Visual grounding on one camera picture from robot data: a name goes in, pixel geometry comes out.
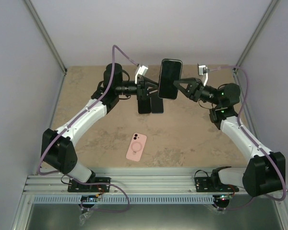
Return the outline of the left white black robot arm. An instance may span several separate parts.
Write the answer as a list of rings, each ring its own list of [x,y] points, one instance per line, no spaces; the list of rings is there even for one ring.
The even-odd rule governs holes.
[[[135,95],[139,104],[150,103],[158,83],[145,77],[147,70],[147,66],[139,65],[133,81],[123,80],[127,72],[122,66],[108,64],[103,80],[85,107],[64,125],[43,133],[40,161],[73,178],[84,191],[93,190],[96,174],[78,161],[75,146],[94,123],[116,106],[121,95]]]

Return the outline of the black phone with blue edge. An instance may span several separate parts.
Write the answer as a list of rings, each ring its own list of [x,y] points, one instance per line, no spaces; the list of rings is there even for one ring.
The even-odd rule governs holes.
[[[151,112],[153,114],[162,114],[164,112],[163,99],[156,97],[151,97]]]

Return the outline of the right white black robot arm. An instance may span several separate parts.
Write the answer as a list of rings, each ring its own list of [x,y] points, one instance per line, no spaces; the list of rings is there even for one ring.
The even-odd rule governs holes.
[[[228,83],[213,88],[203,85],[197,78],[176,80],[173,84],[188,99],[214,105],[209,110],[211,122],[232,140],[248,162],[246,168],[225,166],[214,169],[210,180],[214,190],[222,191],[233,185],[245,189],[251,197],[279,190],[286,192],[284,155],[260,143],[234,109],[240,101],[238,85]]]

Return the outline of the black phone case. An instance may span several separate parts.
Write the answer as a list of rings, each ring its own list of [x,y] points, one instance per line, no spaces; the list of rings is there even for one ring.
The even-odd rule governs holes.
[[[138,100],[138,113],[139,114],[150,114],[151,113],[151,101],[147,100]]]

